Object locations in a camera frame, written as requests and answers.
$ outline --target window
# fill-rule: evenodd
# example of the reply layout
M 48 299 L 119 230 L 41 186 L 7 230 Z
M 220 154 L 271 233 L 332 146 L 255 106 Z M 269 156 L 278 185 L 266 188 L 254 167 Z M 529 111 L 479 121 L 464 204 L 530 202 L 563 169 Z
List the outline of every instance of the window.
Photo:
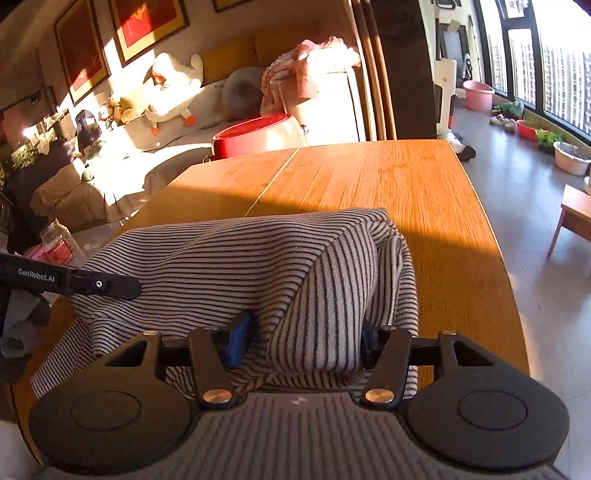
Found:
M 535 105 L 535 67 L 531 30 L 509 30 L 515 97 Z
M 544 58 L 544 87 L 565 100 L 557 110 L 545 97 L 544 110 L 591 134 L 591 17 L 573 0 L 532 0 Z
M 524 0 L 505 0 L 505 9 L 507 10 L 507 18 L 523 17 L 523 9 L 525 8 Z
M 495 0 L 480 0 L 482 16 L 488 39 L 488 49 L 491 56 L 492 87 L 507 93 L 507 68 L 505 64 L 505 47 L 503 46 L 503 31 L 501 18 Z

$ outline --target red bowl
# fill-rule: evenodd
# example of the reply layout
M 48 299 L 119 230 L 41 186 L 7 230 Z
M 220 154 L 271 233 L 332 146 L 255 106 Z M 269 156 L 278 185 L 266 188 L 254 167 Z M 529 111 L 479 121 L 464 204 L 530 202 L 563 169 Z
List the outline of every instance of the red bowl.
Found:
M 213 136 L 215 160 L 307 145 L 296 118 L 285 113 L 267 115 L 226 128 Z
M 521 138 L 525 140 L 529 140 L 530 142 L 535 142 L 537 139 L 535 137 L 535 128 L 529 127 L 525 124 L 525 120 L 517 120 L 517 131 Z

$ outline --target gray cushion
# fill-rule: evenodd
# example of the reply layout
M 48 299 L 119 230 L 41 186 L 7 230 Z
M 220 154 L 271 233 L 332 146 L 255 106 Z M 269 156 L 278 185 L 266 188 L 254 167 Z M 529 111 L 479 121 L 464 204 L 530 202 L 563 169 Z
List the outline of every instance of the gray cushion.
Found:
M 260 116 L 264 68 L 245 67 L 232 73 L 223 87 L 222 107 L 228 120 Z

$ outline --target striped cloth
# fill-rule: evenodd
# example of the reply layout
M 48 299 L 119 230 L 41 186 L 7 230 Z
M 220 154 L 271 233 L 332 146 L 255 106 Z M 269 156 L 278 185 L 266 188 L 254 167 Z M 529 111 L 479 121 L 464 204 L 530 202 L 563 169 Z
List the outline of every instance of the striped cloth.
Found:
M 418 334 L 415 276 L 405 239 L 385 210 L 240 218 L 129 231 L 101 249 L 88 270 L 132 275 L 133 301 L 74 296 L 79 318 L 32 378 L 37 396 L 145 330 L 186 336 L 223 326 L 244 309 L 259 331 L 239 368 L 237 391 L 348 390 L 360 365 L 363 319 Z M 167 382 L 193 395 L 188 368 Z M 405 396 L 416 392 L 411 367 Z

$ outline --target glass jar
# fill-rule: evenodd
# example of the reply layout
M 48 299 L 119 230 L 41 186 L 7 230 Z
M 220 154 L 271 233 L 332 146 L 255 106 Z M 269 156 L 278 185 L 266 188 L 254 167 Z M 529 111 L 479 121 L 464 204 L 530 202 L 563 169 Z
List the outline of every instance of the glass jar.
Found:
M 41 243 L 49 259 L 58 265 L 79 268 L 86 262 L 70 231 L 57 219 L 41 232 Z

